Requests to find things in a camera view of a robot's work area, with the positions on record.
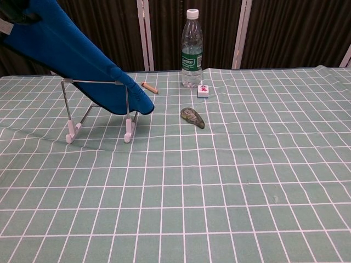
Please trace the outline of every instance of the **water bottle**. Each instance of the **water bottle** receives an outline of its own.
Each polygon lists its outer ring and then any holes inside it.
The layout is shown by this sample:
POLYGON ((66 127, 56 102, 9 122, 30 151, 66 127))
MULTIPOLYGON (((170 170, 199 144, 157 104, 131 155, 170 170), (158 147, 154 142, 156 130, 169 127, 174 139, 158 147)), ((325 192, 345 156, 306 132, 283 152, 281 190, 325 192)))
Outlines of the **water bottle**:
POLYGON ((187 88, 197 88, 201 81, 202 39, 199 10, 188 9, 182 34, 182 84, 187 88))

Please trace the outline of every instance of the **brown curtain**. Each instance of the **brown curtain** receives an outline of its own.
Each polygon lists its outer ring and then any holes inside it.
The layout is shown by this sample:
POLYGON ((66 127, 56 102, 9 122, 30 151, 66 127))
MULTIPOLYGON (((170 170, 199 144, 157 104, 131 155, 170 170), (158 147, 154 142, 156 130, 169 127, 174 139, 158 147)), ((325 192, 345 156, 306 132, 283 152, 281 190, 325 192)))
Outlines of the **brown curtain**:
POLYGON ((203 32, 203 68, 231 68, 241 0, 149 0, 155 70, 180 70, 186 10, 197 8, 203 32))
POLYGON ((338 67, 350 44, 350 0, 254 0, 241 68, 338 67))
MULTIPOLYGON (((76 26, 124 71, 144 71, 138 10, 131 0, 58 0, 76 26)), ((0 46, 0 76, 50 71, 0 46)))

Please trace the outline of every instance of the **table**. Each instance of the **table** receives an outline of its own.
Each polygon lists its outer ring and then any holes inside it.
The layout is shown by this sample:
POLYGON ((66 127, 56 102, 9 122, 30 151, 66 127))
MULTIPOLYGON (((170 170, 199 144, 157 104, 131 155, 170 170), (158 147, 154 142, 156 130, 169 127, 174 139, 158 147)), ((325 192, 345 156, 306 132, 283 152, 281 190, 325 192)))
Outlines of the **table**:
POLYGON ((1 262, 351 261, 351 68, 130 75, 160 91, 130 144, 93 108, 68 145, 59 76, 0 79, 1 262))

